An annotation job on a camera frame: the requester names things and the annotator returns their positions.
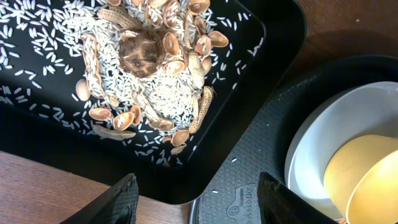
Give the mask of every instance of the yellow bowl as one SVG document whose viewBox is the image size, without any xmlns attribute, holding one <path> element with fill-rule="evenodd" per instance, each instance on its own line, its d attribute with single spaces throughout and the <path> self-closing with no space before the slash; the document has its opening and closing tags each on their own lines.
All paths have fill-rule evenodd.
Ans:
<svg viewBox="0 0 398 224">
<path fill-rule="evenodd" d="M 323 184 L 350 224 L 398 221 L 398 139 L 356 138 L 331 158 Z"/>
</svg>

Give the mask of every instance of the white dish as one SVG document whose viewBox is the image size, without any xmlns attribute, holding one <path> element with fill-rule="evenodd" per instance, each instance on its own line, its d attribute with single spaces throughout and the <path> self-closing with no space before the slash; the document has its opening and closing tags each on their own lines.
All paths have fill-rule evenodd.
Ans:
<svg viewBox="0 0 398 224">
<path fill-rule="evenodd" d="M 323 188 L 323 176 L 333 154 L 365 134 L 398 137 L 398 83 L 378 82 L 347 90 L 313 111 L 287 152 L 288 188 L 328 217 L 343 218 Z"/>
</svg>

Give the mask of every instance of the wooden table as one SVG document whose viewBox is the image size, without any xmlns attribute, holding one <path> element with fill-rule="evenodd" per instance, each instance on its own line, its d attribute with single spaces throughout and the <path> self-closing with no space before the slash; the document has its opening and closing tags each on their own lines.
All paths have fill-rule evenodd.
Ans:
<svg viewBox="0 0 398 224">
<path fill-rule="evenodd" d="M 340 57 L 356 54 L 398 57 L 398 1 L 298 2 L 307 17 L 307 40 L 286 80 Z M 92 180 L 0 153 L 0 223 L 58 223 L 107 188 Z M 187 223 L 188 208 L 188 205 L 166 205 L 141 197 L 137 223 Z"/>
</svg>

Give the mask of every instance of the embossed logo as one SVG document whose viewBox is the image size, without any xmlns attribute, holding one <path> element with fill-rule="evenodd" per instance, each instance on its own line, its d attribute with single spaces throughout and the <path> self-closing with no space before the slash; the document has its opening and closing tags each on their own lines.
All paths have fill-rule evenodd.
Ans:
<svg viewBox="0 0 398 224">
<path fill-rule="evenodd" d="M 260 223 L 257 202 L 257 186 L 247 184 L 235 190 L 235 201 L 228 207 L 227 216 L 235 219 L 237 224 Z"/>
</svg>

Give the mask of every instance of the black tray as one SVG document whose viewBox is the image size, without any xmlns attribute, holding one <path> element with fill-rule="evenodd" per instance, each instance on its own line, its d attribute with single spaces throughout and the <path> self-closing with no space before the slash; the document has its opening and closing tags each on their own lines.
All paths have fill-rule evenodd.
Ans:
<svg viewBox="0 0 398 224">
<path fill-rule="evenodd" d="M 259 174 L 268 172 L 284 182 L 287 151 L 308 115 L 341 91 L 381 81 L 398 82 L 397 58 L 360 56 L 328 62 L 280 87 L 193 203 L 190 224 L 240 224 L 247 223 L 245 220 L 260 223 L 264 211 L 260 211 L 257 201 Z M 250 203 L 250 207 L 241 207 L 240 202 L 245 206 Z"/>
<path fill-rule="evenodd" d="M 261 15 L 267 27 L 266 37 L 264 24 L 237 1 L 212 2 L 214 17 L 228 15 L 230 19 L 238 21 L 238 12 L 246 12 L 249 20 L 243 19 L 245 24 L 238 23 L 238 32 L 233 32 L 233 29 L 227 29 L 213 18 L 219 24 L 215 29 L 229 37 L 230 42 L 234 44 L 233 52 L 239 54 L 229 56 L 229 65 L 225 73 L 228 74 L 226 83 L 219 86 L 216 83 L 217 95 L 201 130 L 195 134 L 193 141 L 188 143 L 184 152 L 178 155 L 184 166 L 173 169 L 155 166 L 150 162 L 150 156 L 136 156 L 134 150 L 142 149 L 134 146 L 129 149 L 121 142 L 101 141 L 96 136 L 88 138 L 76 131 L 61 127 L 60 123 L 52 119 L 39 119 L 38 113 L 48 111 L 40 107 L 45 103 L 51 107 L 61 107 L 65 112 L 64 119 L 69 118 L 69 121 L 72 121 L 72 114 L 77 108 L 81 110 L 84 105 L 82 102 L 74 101 L 70 96 L 74 92 L 74 87 L 71 86 L 81 78 L 84 65 L 82 58 L 68 59 L 64 56 L 65 61 L 75 68 L 74 74 L 68 78 L 62 72 L 47 77 L 38 75 L 37 82 L 44 87 L 41 91 L 37 91 L 27 78 L 24 82 L 19 81 L 18 77 L 13 75 L 18 70 L 29 69 L 41 74 L 43 66 L 42 59 L 32 51 L 27 30 L 24 32 L 25 35 L 14 34 L 12 40 L 6 40 L 18 45 L 18 48 L 12 51 L 27 57 L 23 66 L 11 61 L 10 64 L 14 64 L 15 67 L 0 72 L 0 85 L 9 86 L 11 91 L 17 87 L 22 87 L 23 91 L 31 88 L 32 95 L 28 102 L 21 105 L 16 103 L 14 99 L 16 96 L 11 95 L 11 98 L 10 95 L 6 95 L 10 96 L 17 106 L 4 104 L 0 106 L 0 114 L 4 118 L 1 124 L 4 130 L 1 134 L 4 146 L 2 149 L 109 185 L 134 172 L 137 175 L 140 194 L 163 202 L 187 203 L 195 199 L 203 192 L 250 120 L 274 89 L 301 47 L 305 36 L 302 12 L 293 1 L 247 2 L 247 4 Z M 59 2 L 54 1 L 52 7 L 60 7 Z M 264 43 L 253 60 L 251 56 L 248 57 L 246 50 L 257 46 L 261 37 L 265 37 Z M 67 55 L 65 49 L 62 50 L 61 47 L 60 49 L 58 55 Z M 219 63 L 227 51 L 228 49 L 218 50 Z M 245 73 L 240 76 L 237 76 L 234 66 L 238 60 L 243 61 L 241 65 L 245 63 L 248 65 Z M 213 76 L 219 66 L 220 64 L 215 67 L 216 70 L 213 68 L 210 72 Z M 211 81 L 212 76 L 209 75 L 206 84 L 209 85 Z M 238 82 L 238 85 L 234 91 L 231 91 L 235 82 Z M 28 111 L 32 103 L 37 103 L 38 106 L 35 110 Z M 195 145 L 198 147 L 195 153 L 192 153 Z"/>
</svg>

